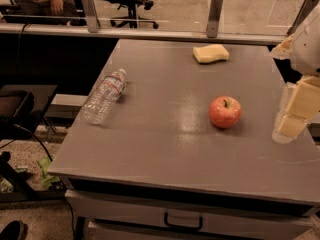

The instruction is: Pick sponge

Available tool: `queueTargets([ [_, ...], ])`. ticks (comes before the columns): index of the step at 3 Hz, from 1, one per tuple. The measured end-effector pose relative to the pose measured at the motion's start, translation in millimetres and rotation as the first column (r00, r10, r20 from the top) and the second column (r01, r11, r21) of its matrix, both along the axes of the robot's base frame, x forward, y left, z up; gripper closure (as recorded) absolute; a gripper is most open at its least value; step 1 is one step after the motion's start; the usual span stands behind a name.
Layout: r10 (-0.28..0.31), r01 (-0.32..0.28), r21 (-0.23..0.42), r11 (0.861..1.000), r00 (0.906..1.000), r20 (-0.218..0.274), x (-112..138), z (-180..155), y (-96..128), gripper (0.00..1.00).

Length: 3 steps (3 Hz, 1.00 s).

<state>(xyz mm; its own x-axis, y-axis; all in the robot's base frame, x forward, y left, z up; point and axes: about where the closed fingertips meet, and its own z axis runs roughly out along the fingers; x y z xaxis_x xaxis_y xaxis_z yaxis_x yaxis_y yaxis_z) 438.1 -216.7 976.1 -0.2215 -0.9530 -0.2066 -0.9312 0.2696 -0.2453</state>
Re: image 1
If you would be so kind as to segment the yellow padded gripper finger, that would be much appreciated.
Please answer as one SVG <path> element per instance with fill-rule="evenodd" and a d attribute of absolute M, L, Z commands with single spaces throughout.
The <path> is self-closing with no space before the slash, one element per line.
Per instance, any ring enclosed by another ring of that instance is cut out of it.
<path fill-rule="evenodd" d="M 291 56 L 291 44 L 293 41 L 294 35 L 291 34 L 285 38 L 281 43 L 271 50 L 271 55 L 274 59 L 285 60 L 289 59 Z"/>
<path fill-rule="evenodd" d="M 280 144 L 292 142 L 319 111 L 319 77 L 303 76 L 296 84 L 287 83 L 280 99 L 272 139 Z"/>

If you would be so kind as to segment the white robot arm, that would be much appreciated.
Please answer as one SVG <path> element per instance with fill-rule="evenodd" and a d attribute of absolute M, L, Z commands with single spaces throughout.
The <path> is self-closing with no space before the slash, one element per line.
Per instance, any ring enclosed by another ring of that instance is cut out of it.
<path fill-rule="evenodd" d="M 320 111 L 320 4 L 306 16 L 295 32 L 272 49 L 275 59 L 289 59 L 302 74 L 296 84 L 282 92 L 272 139 L 280 144 L 295 140 Z"/>

